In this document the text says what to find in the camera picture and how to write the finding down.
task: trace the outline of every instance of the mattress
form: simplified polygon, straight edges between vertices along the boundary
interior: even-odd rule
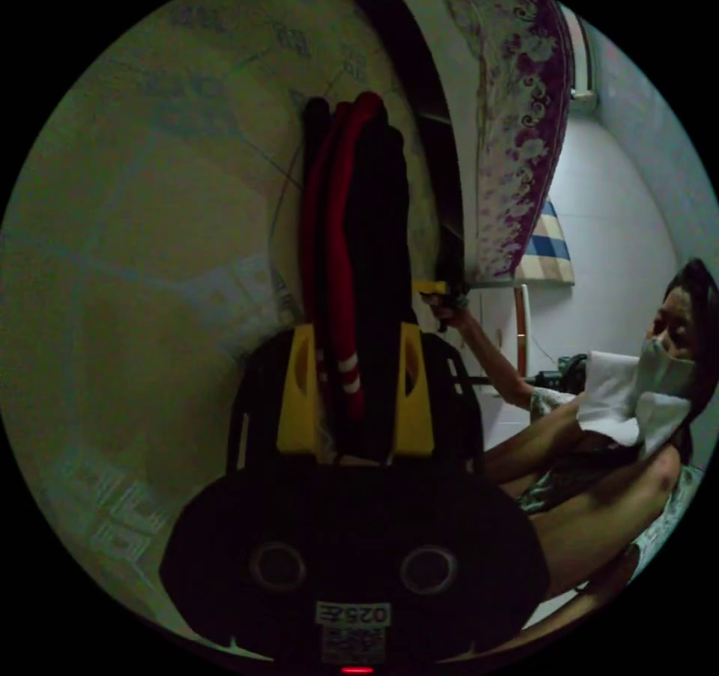
[[[302,320],[300,111],[364,90],[404,136],[413,277],[432,278],[425,154],[352,0],[164,5],[67,93],[12,195],[0,400],[14,453],[82,566],[188,638],[157,578],[169,530],[222,473],[238,362]]]

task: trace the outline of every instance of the woman's leg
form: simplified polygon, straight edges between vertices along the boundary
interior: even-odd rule
[[[602,568],[662,512],[681,474],[671,445],[623,466],[586,492],[530,517],[551,574],[547,596],[566,593]]]
[[[584,438],[577,423],[577,401],[557,407],[485,454],[485,477],[508,485],[549,467]]]

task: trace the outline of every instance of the face mask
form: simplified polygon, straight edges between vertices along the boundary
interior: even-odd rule
[[[645,392],[686,398],[694,379],[694,362],[675,359],[656,338],[645,339],[637,366],[637,398]]]

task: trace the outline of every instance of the floral dress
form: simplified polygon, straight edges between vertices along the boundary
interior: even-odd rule
[[[532,423],[573,399],[575,399],[573,394],[555,392],[553,389],[535,388],[530,407]],[[519,505],[528,514],[547,511],[564,501],[568,494],[573,495],[581,491],[582,487],[588,487],[611,469],[616,468],[616,464],[615,466],[605,466],[597,464],[596,459],[592,462],[589,464],[578,458],[558,463],[519,497]],[[640,551],[637,568],[631,577],[632,581],[644,570],[644,567],[654,558],[674,531],[697,492],[702,477],[701,469],[695,466],[682,466],[679,481],[667,499],[664,511],[632,542]]]

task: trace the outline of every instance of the dark hair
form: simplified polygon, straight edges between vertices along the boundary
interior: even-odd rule
[[[689,427],[709,405],[719,384],[719,287],[700,259],[692,259],[679,271],[664,293],[666,299],[677,287],[689,295],[699,342],[697,371],[689,398],[691,411],[679,428],[675,446],[682,463],[689,463],[694,446]]]

